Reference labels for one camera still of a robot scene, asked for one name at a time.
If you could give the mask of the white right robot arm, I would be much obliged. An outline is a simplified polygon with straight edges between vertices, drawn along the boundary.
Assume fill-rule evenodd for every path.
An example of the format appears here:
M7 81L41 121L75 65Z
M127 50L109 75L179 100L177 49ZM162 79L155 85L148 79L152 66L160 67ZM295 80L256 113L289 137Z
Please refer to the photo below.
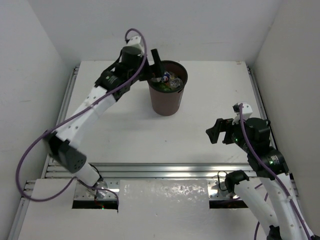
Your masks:
M236 144L266 190L270 204L251 186L243 170L228 173L224 184L238 195L257 218L268 240L318 240L307 225L291 182L284 156L270 145L270 124L260 118L218 119L217 132L223 143Z

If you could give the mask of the clear bottle black label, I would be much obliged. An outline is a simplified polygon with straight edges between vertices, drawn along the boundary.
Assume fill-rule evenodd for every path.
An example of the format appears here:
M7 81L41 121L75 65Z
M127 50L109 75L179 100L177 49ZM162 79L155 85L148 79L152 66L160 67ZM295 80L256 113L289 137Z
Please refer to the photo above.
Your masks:
M161 77L153 77L150 81L153 83L164 83L167 84L171 79L171 74L165 71Z
M183 81L178 77L170 78L170 80L169 80L169 86L171 89L178 89L182 85L183 85Z

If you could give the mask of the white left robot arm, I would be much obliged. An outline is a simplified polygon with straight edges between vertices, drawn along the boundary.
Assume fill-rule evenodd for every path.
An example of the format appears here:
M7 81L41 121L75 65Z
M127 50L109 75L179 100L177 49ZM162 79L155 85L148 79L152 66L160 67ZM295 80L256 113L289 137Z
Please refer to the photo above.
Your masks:
M187 83L188 73L178 62L152 56L149 63L140 44L124 46L73 114L43 139L48 155L90 189L106 184L91 162L197 165L226 157L206 134L218 108L206 82L157 92L153 77L169 70Z

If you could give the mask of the green plastic bottle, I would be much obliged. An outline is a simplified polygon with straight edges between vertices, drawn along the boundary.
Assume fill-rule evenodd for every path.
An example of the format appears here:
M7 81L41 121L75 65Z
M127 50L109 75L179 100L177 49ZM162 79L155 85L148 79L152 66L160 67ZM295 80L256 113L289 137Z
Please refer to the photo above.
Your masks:
M156 87L162 91L170 91L171 90L171 88L164 83L159 83L156 85Z

